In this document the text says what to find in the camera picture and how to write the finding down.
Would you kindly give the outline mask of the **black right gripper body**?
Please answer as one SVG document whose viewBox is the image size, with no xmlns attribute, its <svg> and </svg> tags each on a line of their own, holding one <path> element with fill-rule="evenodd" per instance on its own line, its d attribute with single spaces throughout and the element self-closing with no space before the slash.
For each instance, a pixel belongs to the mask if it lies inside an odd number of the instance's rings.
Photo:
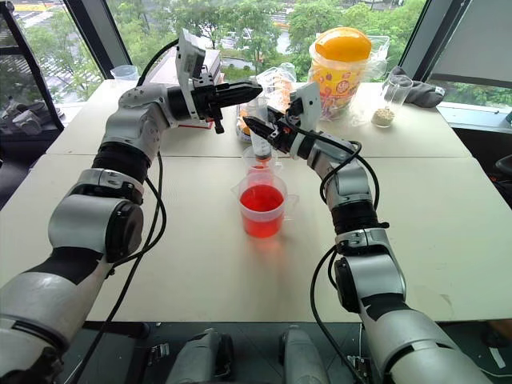
<svg viewBox="0 0 512 384">
<path fill-rule="evenodd" d="M 286 117 L 280 117 L 274 124 L 274 148 L 284 154 L 291 155 L 291 148 L 297 133 Z"/>
</svg>

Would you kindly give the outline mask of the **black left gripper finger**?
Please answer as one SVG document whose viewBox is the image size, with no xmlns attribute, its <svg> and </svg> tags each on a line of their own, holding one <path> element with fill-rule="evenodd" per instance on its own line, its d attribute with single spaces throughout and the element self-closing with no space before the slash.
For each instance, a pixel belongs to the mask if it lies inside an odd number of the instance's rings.
<svg viewBox="0 0 512 384">
<path fill-rule="evenodd" d="M 225 108 L 248 103 L 257 97 L 256 94 L 224 94 L 218 97 L 218 106 Z"/>
<path fill-rule="evenodd" d="M 249 80 L 225 82 L 218 86 L 218 93 L 223 97 L 257 97 L 261 92 L 262 86 Z"/>
</svg>

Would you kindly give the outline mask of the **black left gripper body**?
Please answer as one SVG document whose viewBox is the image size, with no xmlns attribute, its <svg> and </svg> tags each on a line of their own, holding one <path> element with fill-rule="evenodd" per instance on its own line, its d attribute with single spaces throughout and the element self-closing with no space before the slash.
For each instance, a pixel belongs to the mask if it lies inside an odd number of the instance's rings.
<svg viewBox="0 0 512 384">
<path fill-rule="evenodd" d="M 222 112 L 217 102 L 218 93 L 212 75 L 201 73 L 198 78 L 193 78 L 190 94 L 194 104 L 190 116 L 213 122 L 216 134 L 223 134 L 225 130 L 221 123 Z"/>
</svg>

